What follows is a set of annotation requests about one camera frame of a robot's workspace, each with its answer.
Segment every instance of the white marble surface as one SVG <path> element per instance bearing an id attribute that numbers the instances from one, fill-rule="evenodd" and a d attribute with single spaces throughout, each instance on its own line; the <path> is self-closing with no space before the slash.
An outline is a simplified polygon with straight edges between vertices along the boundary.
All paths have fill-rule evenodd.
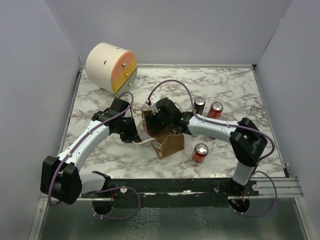
<path id="1" fill-rule="evenodd" d="M 247 117 L 261 131 L 272 137 L 254 74 L 251 69 L 245 68 L 139 68 L 131 88 L 136 124 L 141 119 L 141 110 L 146 108 L 145 101 L 150 91 L 167 79 L 185 83 L 193 98 L 204 97 L 207 101 L 204 114 L 211 103 L 220 101 L 224 106 L 222 120 L 239 121 L 248 114 Z M 165 83 L 155 94 L 169 97 L 184 111 L 191 109 L 185 89 L 177 83 Z M 111 105 L 113 98 L 113 94 L 91 83 L 86 71 L 83 71 L 64 149 L 85 130 L 94 113 Z M 143 140 L 146 139 L 143 129 L 139 130 L 139 134 Z M 209 147 L 209 155 L 203 163 L 191 160 L 194 146 L 198 143 L 205 143 Z M 268 144 L 264 153 L 270 148 Z M 237 159 L 229 143 L 206 136 L 186 135 L 184 150 L 159 160 L 150 143 L 140 146 L 123 143 L 118 135 L 112 134 L 89 156 L 80 173 L 99 171 L 112 178 L 219 178 L 231 177 L 236 164 Z M 272 177 L 285 176 L 277 151 L 262 160 L 258 170 Z"/>

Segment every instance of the can lid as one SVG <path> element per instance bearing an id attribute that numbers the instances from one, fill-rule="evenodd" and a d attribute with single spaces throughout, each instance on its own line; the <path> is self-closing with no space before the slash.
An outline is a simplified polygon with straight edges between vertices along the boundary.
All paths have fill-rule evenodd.
<path id="1" fill-rule="evenodd" d="M 206 104 L 206 99 L 204 99 L 203 97 L 201 96 L 197 96 L 195 99 L 194 99 L 194 103 L 197 104 L 197 105 L 205 105 Z"/>
<path id="2" fill-rule="evenodd" d="M 224 106 L 219 101 L 215 101 L 214 103 L 212 103 L 211 107 L 216 111 L 222 111 L 224 109 Z"/>
<path id="3" fill-rule="evenodd" d="M 205 145 L 204 143 L 197 144 L 195 146 L 195 150 L 198 154 L 202 154 L 202 155 L 207 155 L 209 152 L 207 145 Z"/>

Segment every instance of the soda can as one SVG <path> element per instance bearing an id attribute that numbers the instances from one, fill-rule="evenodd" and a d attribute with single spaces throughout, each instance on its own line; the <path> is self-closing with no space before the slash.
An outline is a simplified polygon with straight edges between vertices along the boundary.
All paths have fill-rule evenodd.
<path id="1" fill-rule="evenodd" d="M 218 119 L 221 116 L 224 106 L 221 102 L 215 101 L 211 104 L 207 117 L 211 119 Z"/>
<path id="2" fill-rule="evenodd" d="M 208 153 L 209 153 L 209 149 L 207 145 L 205 145 L 204 143 L 199 143 L 194 147 L 194 150 L 192 153 L 192 160 L 200 164 L 205 160 Z"/>
<path id="3" fill-rule="evenodd" d="M 206 99 L 201 96 L 197 96 L 193 102 L 193 108 L 195 113 L 202 115 L 205 109 L 205 105 L 206 105 Z"/>

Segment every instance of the gray wall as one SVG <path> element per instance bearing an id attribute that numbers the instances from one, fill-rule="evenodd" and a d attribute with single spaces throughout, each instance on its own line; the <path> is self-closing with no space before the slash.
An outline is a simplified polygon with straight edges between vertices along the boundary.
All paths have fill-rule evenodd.
<path id="1" fill-rule="evenodd" d="M 79 60 L 43 0 L 0 7 L 0 239 L 27 239 L 42 161 L 58 151 Z"/>
<path id="2" fill-rule="evenodd" d="M 257 64 L 291 0 L 46 0 L 83 64 L 107 42 L 140 64 Z"/>
<path id="3" fill-rule="evenodd" d="M 256 73 L 279 149 L 300 180 L 320 237 L 319 10 L 320 1 L 294 0 Z"/>

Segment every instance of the open cardboard box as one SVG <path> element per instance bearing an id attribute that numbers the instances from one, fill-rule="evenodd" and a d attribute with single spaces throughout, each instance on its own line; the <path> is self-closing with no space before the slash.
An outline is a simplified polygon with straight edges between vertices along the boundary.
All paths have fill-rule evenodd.
<path id="1" fill-rule="evenodd" d="M 142 117 L 151 113 L 150 110 L 142 110 Z M 164 130 L 158 133 L 148 132 L 145 122 L 143 122 L 143 128 L 149 137 L 156 140 L 151 141 L 151 144 L 159 159 L 168 157 L 176 152 L 185 149 L 185 136 L 182 134 L 174 134 L 170 127 L 166 127 Z"/>

